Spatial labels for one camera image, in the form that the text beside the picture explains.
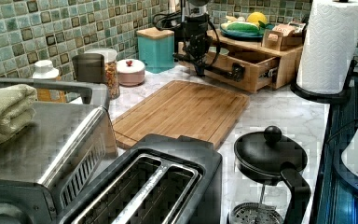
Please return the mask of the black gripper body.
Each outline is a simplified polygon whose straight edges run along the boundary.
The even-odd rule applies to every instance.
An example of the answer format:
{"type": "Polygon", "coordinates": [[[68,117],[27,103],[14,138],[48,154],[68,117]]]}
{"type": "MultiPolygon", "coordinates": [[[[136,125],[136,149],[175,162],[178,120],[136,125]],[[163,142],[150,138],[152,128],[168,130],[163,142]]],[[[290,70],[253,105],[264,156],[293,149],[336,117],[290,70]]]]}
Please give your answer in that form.
{"type": "Polygon", "coordinates": [[[213,43],[213,38],[207,35],[209,27],[215,28],[210,21],[207,5],[210,0],[180,0],[180,22],[175,31],[175,45],[178,48],[173,57],[181,62],[191,63],[198,77],[204,77],[204,70],[210,68],[217,58],[210,64],[206,63],[206,54],[213,43]]]}

